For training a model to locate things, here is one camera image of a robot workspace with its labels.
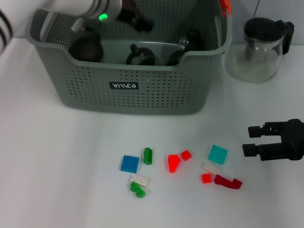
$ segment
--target basket label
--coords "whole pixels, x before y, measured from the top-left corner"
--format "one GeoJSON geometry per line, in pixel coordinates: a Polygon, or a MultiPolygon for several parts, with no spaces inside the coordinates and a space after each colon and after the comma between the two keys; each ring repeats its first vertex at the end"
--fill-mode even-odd
{"type": "Polygon", "coordinates": [[[109,82],[111,89],[139,89],[138,82],[109,82]]]}

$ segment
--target green led light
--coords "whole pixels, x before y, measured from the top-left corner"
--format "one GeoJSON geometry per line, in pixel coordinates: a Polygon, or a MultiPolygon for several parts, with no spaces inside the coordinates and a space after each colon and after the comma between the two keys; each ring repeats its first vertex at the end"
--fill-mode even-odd
{"type": "Polygon", "coordinates": [[[105,13],[99,16],[99,20],[106,20],[108,18],[108,15],[105,13]]]}

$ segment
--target small red cube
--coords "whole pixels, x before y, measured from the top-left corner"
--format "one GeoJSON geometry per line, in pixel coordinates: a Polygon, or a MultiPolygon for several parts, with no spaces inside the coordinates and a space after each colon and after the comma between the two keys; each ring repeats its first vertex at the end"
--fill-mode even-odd
{"type": "Polygon", "coordinates": [[[186,160],[188,160],[192,157],[192,155],[190,154],[189,151],[184,151],[180,155],[181,155],[181,157],[183,158],[184,161],[186,161],[186,160]]]}
{"type": "Polygon", "coordinates": [[[210,173],[205,173],[201,176],[201,180],[203,181],[203,184],[209,184],[212,183],[211,175],[210,173]]]}

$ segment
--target red triangular block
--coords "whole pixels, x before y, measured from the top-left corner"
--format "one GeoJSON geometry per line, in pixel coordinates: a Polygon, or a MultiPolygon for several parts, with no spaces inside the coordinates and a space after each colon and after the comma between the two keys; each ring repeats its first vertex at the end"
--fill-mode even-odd
{"type": "Polygon", "coordinates": [[[177,154],[172,154],[168,156],[169,170],[170,172],[175,172],[181,159],[177,154]]]}

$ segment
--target orange object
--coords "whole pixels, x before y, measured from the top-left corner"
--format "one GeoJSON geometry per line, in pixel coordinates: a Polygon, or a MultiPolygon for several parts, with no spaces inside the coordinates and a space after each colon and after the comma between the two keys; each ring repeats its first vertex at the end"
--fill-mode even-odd
{"type": "Polygon", "coordinates": [[[172,154],[168,156],[169,170],[170,172],[175,172],[181,159],[177,154],[172,154]]]}
{"type": "Polygon", "coordinates": [[[201,180],[203,181],[203,184],[209,184],[212,183],[211,175],[210,173],[205,173],[201,176],[201,180]]]}
{"type": "Polygon", "coordinates": [[[222,8],[223,17],[226,17],[226,10],[228,10],[228,14],[232,14],[232,8],[230,4],[230,0],[219,0],[220,6],[222,8]]]}
{"type": "Polygon", "coordinates": [[[190,154],[190,152],[188,150],[184,151],[180,155],[184,161],[186,161],[192,157],[192,155],[190,154]]]}

